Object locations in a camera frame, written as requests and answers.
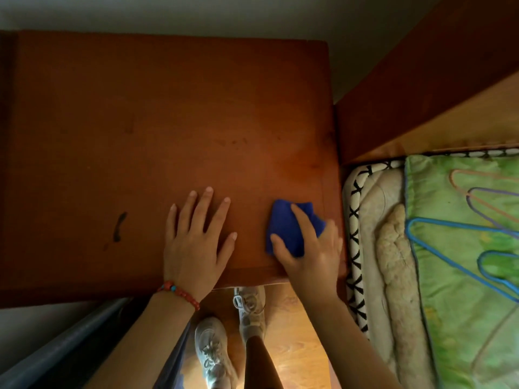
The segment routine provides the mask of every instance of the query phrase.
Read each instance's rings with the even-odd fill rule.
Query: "green fabric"
[[[519,178],[519,158],[492,159],[454,156],[409,156],[406,160],[407,219],[427,217],[492,227],[474,213],[465,197],[448,180],[452,169],[470,169]],[[465,190],[486,187],[519,192],[519,183],[484,176],[457,174]],[[517,197],[476,192],[491,205],[519,218]],[[519,223],[474,206],[503,225]],[[477,257],[486,250],[519,253],[519,241],[502,233],[416,223],[411,232],[453,261],[479,275]],[[519,388],[518,304],[451,267],[413,243],[418,265],[422,309],[426,320],[439,386],[444,388]],[[489,256],[485,268],[517,284],[518,260]]]

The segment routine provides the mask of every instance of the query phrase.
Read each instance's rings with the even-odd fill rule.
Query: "person's left hand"
[[[216,285],[234,251],[238,234],[231,233],[217,253],[218,238],[227,217],[230,198],[225,198],[204,232],[207,209],[213,197],[208,187],[195,207],[197,193],[191,191],[178,216],[173,204],[165,226],[164,281],[190,293],[200,302]]]

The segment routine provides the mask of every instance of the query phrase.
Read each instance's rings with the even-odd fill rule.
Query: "shoe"
[[[240,334],[246,344],[252,336],[265,339],[265,287],[234,288],[232,299],[234,307],[240,312]]]
[[[195,348],[207,387],[235,389],[238,375],[227,353],[227,333],[218,318],[206,318],[198,324]]]

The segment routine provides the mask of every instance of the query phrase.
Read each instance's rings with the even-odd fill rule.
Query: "patterned edging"
[[[446,153],[445,156],[457,157],[499,157],[499,156],[514,156],[519,154],[519,149],[502,149],[502,150],[483,150],[483,151],[467,151],[461,153]],[[355,175],[352,188],[347,193],[348,199],[343,202],[345,210],[345,218],[347,218],[348,229],[348,246],[349,246],[349,263],[351,265],[348,276],[346,278],[346,291],[348,297],[348,305],[356,318],[357,325],[360,330],[370,338],[370,331],[368,326],[368,316],[366,311],[366,302],[364,300],[364,281],[362,280],[362,264],[364,258],[362,255],[362,244],[360,240],[360,197],[362,188],[367,178],[373,175],[374,172],[381,170],[393,169],[402,167],[405,164],[404,160],[391,160],[370,165],[363,165],[356,168],[350,177]]]

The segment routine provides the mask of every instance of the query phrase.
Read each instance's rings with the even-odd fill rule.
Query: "wooden floor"
[[[290,284],[265,287],[267,334],[265,345],[277,368],[285,389],[330,389],[328,358],[301,302]],[[232,305],[232,289],[212,292],[194,318],[182,372],[185,389],[203,389],[202,368],[195,353],[195,324],[209,315],[224,324],[228,335],[228,351],[243,388],[245,349],[238,331],[238,310]]]

